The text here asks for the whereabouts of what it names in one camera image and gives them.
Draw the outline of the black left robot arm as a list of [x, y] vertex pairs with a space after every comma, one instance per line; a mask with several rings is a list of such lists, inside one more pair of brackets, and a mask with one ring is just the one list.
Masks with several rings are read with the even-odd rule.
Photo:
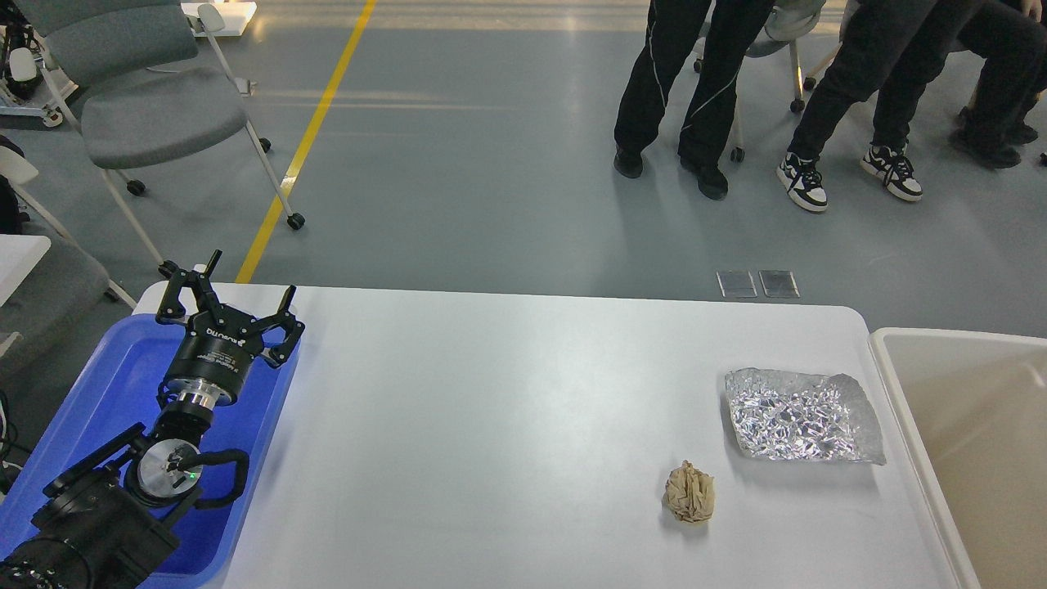
[[257, 317], [168, 260], [2, 504], [4, 588], [195, 588], [231, 556], [298, 361], [295, 287]]

